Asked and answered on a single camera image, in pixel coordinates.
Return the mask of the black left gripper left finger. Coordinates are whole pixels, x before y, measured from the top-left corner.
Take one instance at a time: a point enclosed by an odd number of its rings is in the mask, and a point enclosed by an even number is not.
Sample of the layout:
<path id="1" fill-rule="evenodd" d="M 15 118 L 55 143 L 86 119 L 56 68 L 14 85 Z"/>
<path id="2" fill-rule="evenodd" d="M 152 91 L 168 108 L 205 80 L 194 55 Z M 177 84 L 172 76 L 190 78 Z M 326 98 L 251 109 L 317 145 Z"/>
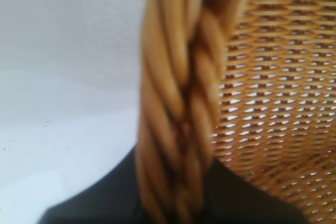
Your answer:
<path id="1" fill-rule="evenodd" d="M 39 223 L 143 223 L 134 149 L 95 184 L 47 209 Z"/>

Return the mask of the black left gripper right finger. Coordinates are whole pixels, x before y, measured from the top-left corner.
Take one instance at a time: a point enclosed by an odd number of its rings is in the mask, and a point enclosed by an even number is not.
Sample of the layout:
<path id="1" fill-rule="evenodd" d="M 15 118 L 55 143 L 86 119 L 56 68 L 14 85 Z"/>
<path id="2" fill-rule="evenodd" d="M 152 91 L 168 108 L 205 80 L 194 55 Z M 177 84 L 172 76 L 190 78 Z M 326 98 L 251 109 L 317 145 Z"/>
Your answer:
<path id="1" fill-rule="evenodd" d="M 243 180 L 215 160 L 206 174 L 206 223 L 309 223 L 297 207 Z"/>

